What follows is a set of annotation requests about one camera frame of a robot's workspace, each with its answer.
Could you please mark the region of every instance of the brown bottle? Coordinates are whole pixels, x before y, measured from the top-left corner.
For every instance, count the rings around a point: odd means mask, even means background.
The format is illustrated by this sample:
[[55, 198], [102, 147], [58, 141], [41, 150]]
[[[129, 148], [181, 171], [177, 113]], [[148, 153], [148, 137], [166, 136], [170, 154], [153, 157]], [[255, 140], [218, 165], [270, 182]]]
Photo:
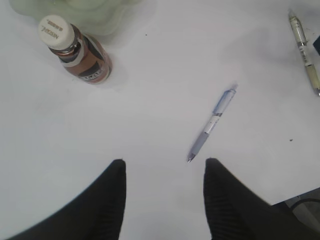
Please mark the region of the brown bottle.
[[62, 17], [46, 16], [40, 21], [38, 32], [69, 73], [90, 84], [109, 77], [112, 62], [101, 44]]

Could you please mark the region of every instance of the white desk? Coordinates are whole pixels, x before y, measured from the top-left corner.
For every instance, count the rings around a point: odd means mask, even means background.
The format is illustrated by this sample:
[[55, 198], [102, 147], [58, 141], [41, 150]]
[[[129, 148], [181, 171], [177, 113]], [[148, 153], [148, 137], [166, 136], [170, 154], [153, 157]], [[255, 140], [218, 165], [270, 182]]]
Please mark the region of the white desk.
[[[320, 98], [296, 49], [289, 2], [145, 0], [100, 38], [114, 70], [89, 85], [63, 69], [30, 17], [1, 1], [0, 239], [59, 210], [119, 158], [127, 163], [122, 240], [210, 239], [209, 157], [271, 204], [319, 187]], [[187, 164], [233, 81], [238, 93]]]

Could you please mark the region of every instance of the blue pen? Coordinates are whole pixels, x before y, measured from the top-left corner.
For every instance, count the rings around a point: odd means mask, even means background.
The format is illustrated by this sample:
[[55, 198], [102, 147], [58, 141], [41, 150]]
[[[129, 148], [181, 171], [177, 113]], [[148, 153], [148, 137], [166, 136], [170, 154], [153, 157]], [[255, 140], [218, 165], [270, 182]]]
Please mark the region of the blue pen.
[[217, 103], [217, 105], [215, 106], [215, 108], [213, 110], [213, 114], [212, 114], [212, 117], [210, 118], [210, 121], [205, 126], [204, 130], [202, 131], [202, 133], [200, 134], [200, 136], [198, 137], [198, 139], [195, 141], [194, 145], [192, 146], [191, 151], [188, 155], [188, 159], [187, 159], [188, 163], [190, 163], [196, 157], [196, 155], [199, 153], [202, 146], [205, 144], [210, 133], [212, 132], [215, 125], [217, 124], [217, 122], [221, 118], [222, 114], [224, 113], [224, 111], [228, 107], [229, 103], [231, 102], [231, 100], [235, 96], [237, 87], [238, 87], [238, 85], [234, 84], [229, 90], [227, 90], [223, 93], [222, 97], [220, 98], [219, 102]]

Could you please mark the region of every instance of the white bottle cap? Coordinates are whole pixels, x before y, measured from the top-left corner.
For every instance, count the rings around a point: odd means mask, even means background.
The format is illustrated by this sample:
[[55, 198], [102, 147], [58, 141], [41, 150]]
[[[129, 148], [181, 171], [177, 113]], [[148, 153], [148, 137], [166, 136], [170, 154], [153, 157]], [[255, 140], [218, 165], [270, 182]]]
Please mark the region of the white bottle cap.
[[64, 50], [75, 40], [75, 31], [70, 23], [58, 15], [44, 17], [38, 27], [40, 39], [54, 50]]

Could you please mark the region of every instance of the pen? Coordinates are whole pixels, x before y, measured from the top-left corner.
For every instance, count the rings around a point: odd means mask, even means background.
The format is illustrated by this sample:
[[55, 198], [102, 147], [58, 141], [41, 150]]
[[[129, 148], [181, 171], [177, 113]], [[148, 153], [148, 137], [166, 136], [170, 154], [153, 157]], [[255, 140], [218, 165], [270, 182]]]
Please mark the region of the pen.
[[292, 10], [289, 11], [289, 22], [298, 45], [300, 54], [302, 56], [306, 74], [308, 75], [312, 88], [317, 96], [320, 97], [320, 81], [317, 75], [315, 65], [312, 63], [307, 49], [307, 40], [304, 33], [304, 29], [300, 20], [294, 14]]
[[224, 111], [226, 110], [226, 108], [228, 107], [232, 98], [235, 96], [237, 87], [238, 87], [238, 85], [234, 84], [229, 90], [227, 90], [223, 93], [222, 97], [220, 98], [219, 102], [217, 103], [217, 105], [215, 106], [215, 108], [213, 110], [210, 121], [205, 126], [205, 128], [203, 129], [203, 131], [201, 132], [201, 134], [199, 135], [199, 137], [195, 141], [194, 145], [192, 146], [191, 151], [190, 151], [188, 158], [187, 158], [188, 163], [190, 163], [196, 157], [196, 155], [199, 153], [202, 146], [205, 144], [210, 133], [214, 129], [215, 125], [217, 124], [217, 122], [221, 118], [221, 116], [224, 113]]

